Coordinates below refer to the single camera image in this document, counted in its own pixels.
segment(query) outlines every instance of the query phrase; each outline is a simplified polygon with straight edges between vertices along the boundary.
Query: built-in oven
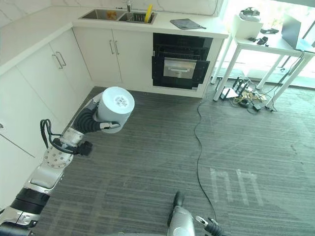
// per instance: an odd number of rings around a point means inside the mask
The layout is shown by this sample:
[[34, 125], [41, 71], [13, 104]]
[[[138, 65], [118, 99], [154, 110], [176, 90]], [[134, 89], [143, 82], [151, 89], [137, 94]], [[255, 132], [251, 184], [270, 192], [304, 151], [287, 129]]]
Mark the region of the built-in oven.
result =
[[211, 38], [154, 33], [154, 86], [196, 89], [208, 70]]

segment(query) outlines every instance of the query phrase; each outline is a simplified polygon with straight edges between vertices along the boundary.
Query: white countertop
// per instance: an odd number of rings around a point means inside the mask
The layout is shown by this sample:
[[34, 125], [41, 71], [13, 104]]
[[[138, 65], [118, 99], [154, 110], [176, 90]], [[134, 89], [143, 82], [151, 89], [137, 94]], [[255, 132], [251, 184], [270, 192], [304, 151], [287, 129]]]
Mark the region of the white countertop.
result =
[[[228, 37], [227, 31], [218, 17], [158, 12], [151, 25], [79, 19], [92, 9], [90, 7], [52, 6], [0, 28], [0, 75], [73, 26], [222, 39]], [[190, 18], [207, 29], [182, 30], [169, 22], [184, 18]]]

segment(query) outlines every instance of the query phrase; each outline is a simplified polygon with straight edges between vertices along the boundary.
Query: kitchen cabinet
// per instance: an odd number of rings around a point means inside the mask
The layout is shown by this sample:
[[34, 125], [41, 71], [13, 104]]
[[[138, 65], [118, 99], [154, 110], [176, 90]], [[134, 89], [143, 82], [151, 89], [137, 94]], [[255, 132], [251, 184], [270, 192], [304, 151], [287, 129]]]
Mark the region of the kitchen cabinet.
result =
[[39, 122], [44, 118], [51, 120], [54, 133], [64, 129], [16, 67], [0, 76], [1, 135], [41, 159], [46, 147]]
[[33, 170], [41, 163], [41, 159], [34, 158], [16, 147], [9, 140], [0, 136], [1, 165], [0, 165], [0, 209], [13, 202], [15, 196], [22, 189], [25, 181]]
[[50, 46], [78, 98], [78, 108], [93, 86], [72, 29], [51, 41]]
[[153, 33], [113, 29], [117, 57], [124, 85], [152, 85]]
[[93, 81], [121, 83], [112, 30], [74, 27], [73, 31], [91, 79]]
[[17, 68], [65, 128], [79, 103], [57, 59], [51, 47], [46, 45], [20, 62]]

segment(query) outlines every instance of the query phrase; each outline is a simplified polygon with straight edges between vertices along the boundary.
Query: table leg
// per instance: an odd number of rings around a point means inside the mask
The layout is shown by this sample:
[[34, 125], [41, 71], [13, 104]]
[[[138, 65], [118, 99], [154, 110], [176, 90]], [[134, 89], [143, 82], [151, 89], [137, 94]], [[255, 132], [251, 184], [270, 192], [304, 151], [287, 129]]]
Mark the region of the table leg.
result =
[[274, 72], [274, 70], [276, 69], [277, 65], [280, 63], [280, 61], [282, 60], [282, 58], [284, 58], [284, 55], [280, 55], [277, 59], [277, 61], [275, 62], [275, 64], [270, 68], [270, 70], [267, 72], [267, 74], [264, 76], [264, 78], [262, 78], [262, 80], [260, 81], [260, 83], [257, 85], [256, 89], [262, 89], [262, 87], [264, 86], [265, 82], [269, 79], [270, 75], [272, 74], [272, 72]]
[[236, 59], [238, 58], [238, 55], [240, 54], [241, 50], [242, 50], [242, 48], [241, 48], [241, 46], [238, 44], [238, 45], [236, 46], [236, 49], [235, 49], [235, 52], [234, 52], [233, 57], [232, 57], [232, 59], [231, 59], [231, 62], [230, 62], [230, 64], [228, 65], [228, 67], [227, 67], [227, 69], [226, 69], [226, 72], [225, 72], [225, 74], [224, 74], [224, 76], [223, 76], [223, 78], [222, 78], [222, 80], [221, 80], [221, 82], [220, 82], [220, 84], [219, 84], [218, 90], [217, 90], [217, 92], [216, 92], [216, 94], [215, 94], [215, 96], [214, 96], [214, 98], [213, 98], [214, 101], [217, 101], [218, 98], [220, 97], [220, 95], [221, 95], [221, 93], [222, 93], [222, 91], [223, 91], [223, 89], [224, 89], [224, 86], [225, 86], [225, 84], [226, 84], [226, 82], [227, 82], [227, 80], [228, 80], [228, 77], [230, 76], [230, 73], [231, 73], [231, 71], [232, 71], [232, 69], [233, 69], [233, 66], [234, 66], [234, 64], [235, 64], [235, 62], [236, 62]]
[[223, 64], [223, 62], [224, 62], [224, 59], [225, 59], [225, 57], [226, 57], [227, 51], [228, 51], [228, 49], [230, 48], [232, 39], [233, 39], [233, 37], [232, 37], [232, 35], [230, 34], [230, 36], [229, 36], [228, 39], [227, 39], [227, 45], [226, 45], [226, 48], [224, 49], [222, 58], [221, 58], [221, 60], [219, 61], [218, 67], [217, 67], [217, 69], [216, 69], [216, 72], [215, 72], [215, 74], [214, 74], [214, 76], [213, 76], [213, 78], [212, 78], [212, 80], [211, 80], [211, 83], [212, 83], [212, 84], [215, 84], [216, 81], [217, 81], [218, 74], [219, 74], [219, 72], [220, 72], [220, 70], [221, 70], [221, 67], [222, 67], [222, 64]]
[[275, 93], [274, 97], [270, 99], [266, 107], [271, 108], [274, 105], [274, 102], [279, 98], [279, 96], [286, 90], [287, 87], [292, 83], [292, 81], [300, 74], [300, 72], [303, 70], [303, 68], [309, 63], [309, 61], [312, 59], [312, 56], [304, 56], [303, 61], [300, 63], [300, 65], [293, 71], [293, 73], [290, 75], [290, 77], [287, 79], [287, 81], [281, 86], [281, 88]]

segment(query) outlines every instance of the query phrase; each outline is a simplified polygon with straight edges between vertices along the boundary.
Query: laptop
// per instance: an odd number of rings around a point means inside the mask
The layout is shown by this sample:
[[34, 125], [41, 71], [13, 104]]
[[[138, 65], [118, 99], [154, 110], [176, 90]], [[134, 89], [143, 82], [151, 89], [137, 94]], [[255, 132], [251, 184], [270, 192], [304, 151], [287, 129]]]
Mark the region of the laptop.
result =
[[295, 50], [314, 52], [313, 47], [304, 39], [299, 38], [301, 22], [285, 14], [282, 26], [282, 38]]

